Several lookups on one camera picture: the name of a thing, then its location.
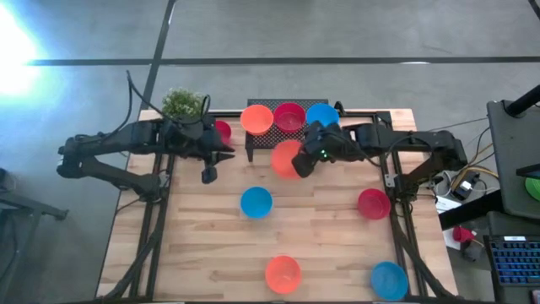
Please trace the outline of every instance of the green object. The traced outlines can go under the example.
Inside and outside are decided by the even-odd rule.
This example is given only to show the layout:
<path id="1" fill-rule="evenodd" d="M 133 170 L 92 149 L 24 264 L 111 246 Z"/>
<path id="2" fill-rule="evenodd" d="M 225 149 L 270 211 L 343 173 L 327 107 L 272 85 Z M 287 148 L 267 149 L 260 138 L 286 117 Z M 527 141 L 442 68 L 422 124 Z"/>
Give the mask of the green object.
<path id="1" fill-rule="evenodd" d="M 525 179 L 525 188 L 534 199 L 540 202 L 540 180 L 528 177 Z"/>
<path id="2" fill-rule="evenodd" d="M 163 112 L 173 118 L 200 117 L 204 95 L 186 89 L 170 89 L 163 98 Z"/>

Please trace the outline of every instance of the orange bowl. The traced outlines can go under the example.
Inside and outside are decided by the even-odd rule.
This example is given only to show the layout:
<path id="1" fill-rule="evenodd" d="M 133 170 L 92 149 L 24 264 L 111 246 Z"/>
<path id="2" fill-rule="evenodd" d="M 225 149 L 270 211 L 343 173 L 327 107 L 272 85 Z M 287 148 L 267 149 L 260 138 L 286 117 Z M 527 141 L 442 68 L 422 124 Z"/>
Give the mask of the orange bowl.
<path id="1" fill-rule="evenodd" d="M 248 106 L 240 115 L 240 124 L 251 135 L 264 135 L 273 124 L 273 114 L 262 105 Z"/>
<path id="2" fill-rule="evenodd" d="M 298 262 L 288 256 L 273 258 L 268 263 L 264 276 L 268 287 L 282 295 L 295 291 L 302 280 Z"/>
<path id="3" fill-rule="evenodd" d="M 293 158 L 298 154 L 302 143 L 298 140 L 285 140 L 272 151 L 272 168 L 282 178 L 299 179 L 293 167 Z"/>

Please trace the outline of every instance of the blue bowl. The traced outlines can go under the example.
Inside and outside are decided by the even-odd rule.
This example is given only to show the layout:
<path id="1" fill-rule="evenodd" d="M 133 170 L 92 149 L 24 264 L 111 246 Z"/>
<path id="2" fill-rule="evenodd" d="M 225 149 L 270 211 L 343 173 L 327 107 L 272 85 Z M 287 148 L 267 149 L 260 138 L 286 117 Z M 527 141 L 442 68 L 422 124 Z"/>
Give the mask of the blue bowl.
<path id="1" fill-rule="evenodd" d="M 319 121 L 322 126 L 327 127 L 333 122 L 339 123 L 339 114 L 336 109 L 327 104 L 316 104 L 311 106 L 305 114 L 308 124 Z"/>
<path id="2" fill-rule="evenodd" d="M 407 294 L 407 276 L 395 263 L 378 263 L 371 270 L 371 287 L 382 299 L 399 301 Z"/>
<path id="3" fill-rule="evenodd" d="M 263 187 L 251 187 L 247 189 L 240 199 L 242 212 L 252 219 L 261 219 L 272 210 L 272 194 Z"/>

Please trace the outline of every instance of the red bowl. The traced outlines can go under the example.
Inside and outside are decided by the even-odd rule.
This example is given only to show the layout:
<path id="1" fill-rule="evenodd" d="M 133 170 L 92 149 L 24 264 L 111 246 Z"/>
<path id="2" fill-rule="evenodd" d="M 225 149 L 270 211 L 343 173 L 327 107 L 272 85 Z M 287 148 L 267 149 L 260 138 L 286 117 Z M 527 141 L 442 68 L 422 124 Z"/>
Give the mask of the red bowl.
<path id="1" fill-rule="evenodd" d="M 298 154 L 302 143 L 295 139 L 285 140 L 272 151 L 272 168 L 284 179 L 300 179 L 293 167 L 293 158 Z"/>
<path id="2" fill-rule="evenodd" d="M 224 121 L 216 121 L 216 129 L 221 134 L 221 141 L 224 144 L 229 144 L 230 136 L 233 133 L 233 130 L 230 128 L 230 125 Z"/>
<path id="3" fill-rule="evenodd" d="M 370 220 L 380 220 L 390 214 L 390 199 L 378 189 L 365 189 L 358 196 L 358 211 Z"/>
<path id="4" fill-rule="evenodd" d="M 273 112 L 273 120 L 281 131 L 294 133 L 305 123 L 305 110 L 294 102 L 286 102 Z"/>
<path id="5" fill-rule="evenodd" d="M 302 280 L 298 262 L 288 256 L 273 258 L 268 263 L 264 276 L 268 287 L 282 295 L 295 291 Z"/>

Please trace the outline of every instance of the red object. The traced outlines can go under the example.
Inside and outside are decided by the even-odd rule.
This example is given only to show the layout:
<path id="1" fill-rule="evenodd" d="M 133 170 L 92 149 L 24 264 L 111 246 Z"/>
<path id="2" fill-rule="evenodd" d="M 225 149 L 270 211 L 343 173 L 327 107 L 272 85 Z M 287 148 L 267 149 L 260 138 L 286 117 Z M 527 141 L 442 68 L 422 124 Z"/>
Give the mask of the red object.
<path id="1" fill-rule="evenodd" d="M 452 232 L 452 237 L 456 242 L 467 242 L 474 239 L 474 234 L 460 226 L 454 227 L 454 231 Z"/>
<path id="2" fill-rule="evenodd" d="M 288 256 L 273 258 L 268 263 L 264 276 L 268 287 L 279 294 L 295 291 L 302 280 L 298 262 Z"/>
<path id="3" fill-rule="evenodd" d="M 370 220 L 380 220 L 390 214 L 390 199 L 378 189 L 365 189 L 358 196 L 358 211 Z"/>
<path id="4" fill-rule="evenodd" d="M 221 141 L 224 144 L 229 144 L 230 135 L 233 133 L 230 125 L 224 121 L 216 121 L 216 129 L 218 129 L 218 132 L 221 134 Z"/>
<path id="5" fill-rule="evenodd" d="M 240 115 L 240 124 L 251 135 L 264 135 L 273 124 L 273 114 L 263 105 L 248 106 Z"/>
<path id="6" fill-rule="evenodd" d="M 282 178 L 299 179 L 293 167 L 293 157 L 298 154 L 302 143 L 298 140 L 285 140 L 279 143 L 272 151 L 272 168 Z"/>
<path id="7" fill-rule="evenodd" d="M 273 120 L 281 131 L 294 133 L 305 123 L 305 110 L 298 104 L 286 102 L 273 112 Z"/>

